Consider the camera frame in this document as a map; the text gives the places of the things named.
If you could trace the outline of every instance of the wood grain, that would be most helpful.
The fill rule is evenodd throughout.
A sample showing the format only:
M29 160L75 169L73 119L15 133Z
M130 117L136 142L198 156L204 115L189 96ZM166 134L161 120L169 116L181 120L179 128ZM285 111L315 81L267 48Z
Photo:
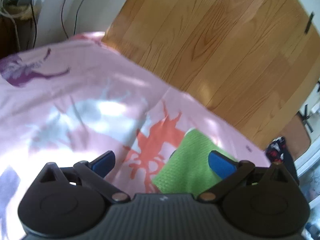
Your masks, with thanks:
M298 0L127 0L103 42L264 148L320 76Z

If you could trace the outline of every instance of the green cloth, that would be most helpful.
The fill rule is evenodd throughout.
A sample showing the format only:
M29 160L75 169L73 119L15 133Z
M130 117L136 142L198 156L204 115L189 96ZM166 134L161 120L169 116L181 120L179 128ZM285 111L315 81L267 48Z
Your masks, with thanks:
M200 193L221 181L211 170L208 156L217 150L236 161L198 130L189 131L167 164L152 180L162 193Z

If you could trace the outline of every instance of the black marking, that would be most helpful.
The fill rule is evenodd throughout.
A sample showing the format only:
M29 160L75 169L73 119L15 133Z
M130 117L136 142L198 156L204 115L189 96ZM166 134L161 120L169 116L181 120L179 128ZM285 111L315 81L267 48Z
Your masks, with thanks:
M308 23L307 23L307 27L306 27L306 29L304 31L305 34L307 34L309 29L310 29L311 22L312 22L312 19L313 19L314 15L315 14L313 12L310 14L310 17L309 17L309 20L308 20Z

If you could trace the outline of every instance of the pink bed sheet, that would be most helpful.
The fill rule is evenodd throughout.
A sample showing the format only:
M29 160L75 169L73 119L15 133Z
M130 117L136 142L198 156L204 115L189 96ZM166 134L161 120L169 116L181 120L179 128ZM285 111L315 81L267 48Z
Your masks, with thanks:
M112 150L106 180L131 196L153 192L153 176L196 128L236 159L269 166L190 95L87 37L0 61L0 239L23 237L17 208L47 162L68 167Z

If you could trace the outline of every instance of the screw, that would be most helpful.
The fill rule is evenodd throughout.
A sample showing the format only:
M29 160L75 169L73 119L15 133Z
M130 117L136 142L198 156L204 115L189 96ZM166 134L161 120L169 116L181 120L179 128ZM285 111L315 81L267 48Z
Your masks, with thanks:
M126 193L117 192L117 193L114 193L111 197L114 201L119 202L119 201L126 200L129 196Z
M212 201L212 200L215 200L216 195L211 192L204 192L200 195L200 198L203 201Z

